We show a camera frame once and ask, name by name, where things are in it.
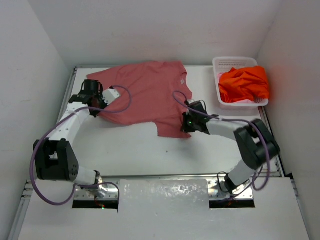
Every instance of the white wall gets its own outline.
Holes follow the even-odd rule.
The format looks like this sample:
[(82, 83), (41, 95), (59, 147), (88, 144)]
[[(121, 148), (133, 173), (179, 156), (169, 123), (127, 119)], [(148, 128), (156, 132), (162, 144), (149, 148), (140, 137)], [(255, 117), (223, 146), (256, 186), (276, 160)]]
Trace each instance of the white wall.
[(320, 239), (319, 11), (318, 0), (284, 0), (258, 57), (271, 85), (267, 113), (314, 240)]
[(0, 2), (0, 239), (6, 239), (33, 143), (58, 117), (69, 78), (27, 0)]
[(256, 57), (281, 0), (29, 0), (68, 66)]

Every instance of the orange clothing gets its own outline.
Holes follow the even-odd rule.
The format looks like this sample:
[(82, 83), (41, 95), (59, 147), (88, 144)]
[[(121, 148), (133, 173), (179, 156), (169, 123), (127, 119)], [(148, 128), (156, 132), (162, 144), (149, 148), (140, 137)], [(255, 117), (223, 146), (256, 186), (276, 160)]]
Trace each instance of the orange clothing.
[(269, 84), (266, 71), (261, 66), (232, 68), (225, 72), (219, 81), (221, 100), (235, 103), (248, 99), (269, 98)]

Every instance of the white table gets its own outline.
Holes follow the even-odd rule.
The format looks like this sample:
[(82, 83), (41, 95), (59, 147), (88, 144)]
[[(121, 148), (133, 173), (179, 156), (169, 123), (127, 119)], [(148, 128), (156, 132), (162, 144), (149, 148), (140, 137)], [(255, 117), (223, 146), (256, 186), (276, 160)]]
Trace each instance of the white table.
[[(65, 99), (76, 94), (86, 75), (105, 68), (78, 68)], [(253, 112), (223, 111), (217, 106), (213, 69), (187, 66), (187, 84), (193, 98), (206, 101), (210, 114), (253, 120)], [(275, 162), (267, 187), (254, 192), (255, 208), (209, 209), (204, 179), (144, 179), (145, 175), (202, 175), (229, 171), (239, 161), (236, 143), (219, 136), (194, 133), (190, 139), (157, 136), (153, 123), (119, 127), (89, 119), (73, 149), (80, 164), (106, 176), (141, 176), (120, 181), (119, 213), (114, 209), (72, 209), (72, 201), (51, 206), (33, 194), (20, 240), (307, 240), (308, 235), (289, 178), (279, 176)], [(62, 201), (69, 182), (38, 180), (43, 194)], [(185, 189), (192, 189), (186, 194)]]

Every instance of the white laundry basket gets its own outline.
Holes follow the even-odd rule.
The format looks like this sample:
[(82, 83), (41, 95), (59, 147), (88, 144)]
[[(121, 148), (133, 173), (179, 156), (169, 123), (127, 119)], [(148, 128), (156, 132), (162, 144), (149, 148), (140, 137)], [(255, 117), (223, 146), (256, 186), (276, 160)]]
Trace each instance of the white laundry basket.
[(237, 110), (252, 110), (259, 106), (266, 106), (269, 103), (269, 99), (255, 98), (254, 103), (227, 103), (221, 100), (220, 90), (219, 90), (219, 78), (220, 73), (226, 73), (231, 70), (231, 68), (241, 69), (246, 67), (257, 66), (256, 60), (250, 57), (215, 57), (212, 61), (213, 63), (213, 73), (215, 80), (215, 87), (222, 109), (237, 109)]

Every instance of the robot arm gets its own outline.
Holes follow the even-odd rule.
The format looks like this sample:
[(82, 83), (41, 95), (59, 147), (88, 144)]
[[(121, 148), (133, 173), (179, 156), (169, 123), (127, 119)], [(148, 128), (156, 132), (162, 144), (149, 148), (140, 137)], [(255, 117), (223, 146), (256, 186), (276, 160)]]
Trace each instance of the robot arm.
[[(207, 114), (200, 101), (186, 101), (185, 104), (196, 111)], [(187, 111), (183, 114), (183, 123), (181, 130), (185, 133), (200, 131), (208, 135), (219, 135), (238, 144), (242, 159), (236, 167), (224, 178), (224, 187), (229, 193), (242, 185), (263, 165), (266, 163), (266, 150), (258, 138), (256, 131), (248, 124), (222, 121), (218, 115), (212, 115), (215, 118), (209, 118), (198, 113)], [(255, 119), (252, 123), (261, 132), (266, 142), (270, 158), (279, 154), (280, 148), (276, 140), (269, 132), (268, 128), (260, 119)]]
[[(83, 107), (106, 108), (120, 97), (113, 88), (103, 91), (96, 80), (85, 80), (81, 91), (68, 102), (62, 120)], [(75, 137), (89, 116), (96, 117), (99, 111), (84, 109), (76, 112), (68, 121), (57, 127), (40, 145), (35, 156), (36, 173), (41, 180), (69, 181), (78, 185), (93, 185), (99, 181), (99, 172), (79, 165), (72, 149)]]

